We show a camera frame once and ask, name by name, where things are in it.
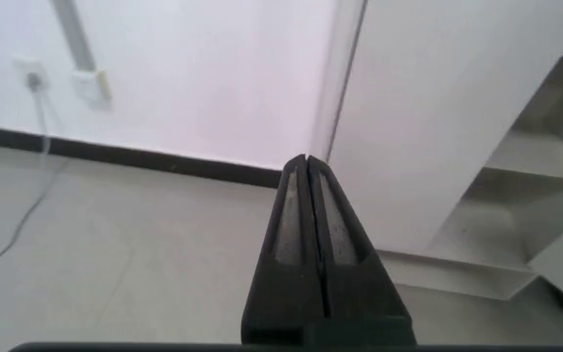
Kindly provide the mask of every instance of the wall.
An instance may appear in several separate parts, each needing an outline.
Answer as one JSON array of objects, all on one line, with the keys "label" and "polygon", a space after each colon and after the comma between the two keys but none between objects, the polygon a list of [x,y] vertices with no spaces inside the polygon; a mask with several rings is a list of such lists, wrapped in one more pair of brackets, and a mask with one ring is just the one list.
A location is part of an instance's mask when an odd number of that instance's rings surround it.
[{"label": "wall", "polygon": [[267,168],[309,150],[334,0],[77,5],[111,109],[75,96],[47,0],[0,0],[0,128],[39,131],[11,65],[18,54],[47,70],[55,136]]}]

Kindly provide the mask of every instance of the power cord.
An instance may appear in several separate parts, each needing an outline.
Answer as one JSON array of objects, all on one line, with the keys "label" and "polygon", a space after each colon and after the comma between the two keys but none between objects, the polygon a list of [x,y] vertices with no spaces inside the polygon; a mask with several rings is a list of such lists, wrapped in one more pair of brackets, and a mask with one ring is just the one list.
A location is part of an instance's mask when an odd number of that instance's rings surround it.
[{"label": "power cord", "polygon": [[[49,137],[47,121],[45,118],[45,110],[43,108],[43,100],[41,98],[41,93],[42,93],[41,91],[43,90],[42,81],[40,80],[40,77],[37,74],[30,73],[27,76],[26,84],[27,84],[27,88],[29,88],[29,90],[31,91],[31,95],[34,100],[36,117],[38,119],[38,124],[40,125],[41,133],[42,133],[42,152],[40,154],[40,171],[41,171],[41,175],[44,176],[47,172],[45,169],[45,163],[46,163],[47,155],[49,154],[49,150],[51,149],[51,138]],[[68,160],[64,162],[58,168],[58,170],[56,170],[56,172],[51,177],[51,179],[43,186],[38,198],[25,211],[23,217],[21,218],[21,221],[19,221],[19,223],[15,227],[15,230],[13,232],[12,237],[10,238],[10,241],[8,242],[8,244],[6,244],[6,246],[3,249],[0,250],[0,258],[4,254],[6,254],[12,247],[14,247],[15,244],[17,244],[17,242],[19,241],[19,237],[21,236],[23,227],[25,226],[25,223],[27,222],[31,214],[34,212],[34,210],[36,210],[38,205],[40,205],[43,199],[49,194],[54,182],[56,181],[56,176],[58,176],[58,174],[66,167],[67,162]]]}]

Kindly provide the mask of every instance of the shelf compartment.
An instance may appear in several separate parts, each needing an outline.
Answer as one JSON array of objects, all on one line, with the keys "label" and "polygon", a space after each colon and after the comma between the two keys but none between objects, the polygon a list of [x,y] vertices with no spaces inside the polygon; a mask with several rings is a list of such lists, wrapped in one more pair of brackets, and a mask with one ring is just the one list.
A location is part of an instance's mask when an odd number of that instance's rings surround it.
[{"label": "shelf compartment", "polygon": [[463,198],[422,254],[461,263],[531,272],[509,209],[486,198]]},{"label": "shelf compartment", "polygon": [[536,275],[379,251],[395,284],[507,300]]},{"label": "shelf compartment", "polygon": [[563,178],[563,142],[551,133],[512,129],[486,167]]}]

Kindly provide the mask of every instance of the electrical outlet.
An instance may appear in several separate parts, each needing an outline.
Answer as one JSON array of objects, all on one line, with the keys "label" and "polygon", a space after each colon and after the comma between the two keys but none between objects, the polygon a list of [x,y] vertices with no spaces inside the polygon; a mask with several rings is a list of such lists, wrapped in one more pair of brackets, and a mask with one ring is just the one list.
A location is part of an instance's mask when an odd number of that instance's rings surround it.
[{"label": "electrical outlet", "polygon": [[86,102],[105,103],[110,99],[106,73],[99,71],[74,71],[72,74],[73,87]]},{"label": "electrical outlet", "polygon": [[49,80],[47,79],[47,71],[45,67],[35,59],[13,57],[13,67],[19,76],[19,80],[23,87],[27,88],[27,76],[35,74],[40,79],[39,90],[46,90],[49,88]]}]

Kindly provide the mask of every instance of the gray floor tile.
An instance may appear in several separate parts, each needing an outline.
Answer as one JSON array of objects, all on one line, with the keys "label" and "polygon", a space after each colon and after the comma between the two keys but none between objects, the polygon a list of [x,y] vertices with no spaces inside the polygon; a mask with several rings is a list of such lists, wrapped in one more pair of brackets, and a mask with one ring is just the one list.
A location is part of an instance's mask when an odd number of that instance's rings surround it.
[{"label": "gray floor tile", "polygon": [[[66,160],[49,157],[49,172]],[[0,149],[0,248],[44,182]],[[0,351],[30,340],[239,342],[275,190],[70,160],[0,260]],[[421,343],[563,344],[563,312],[399,287]]]}]

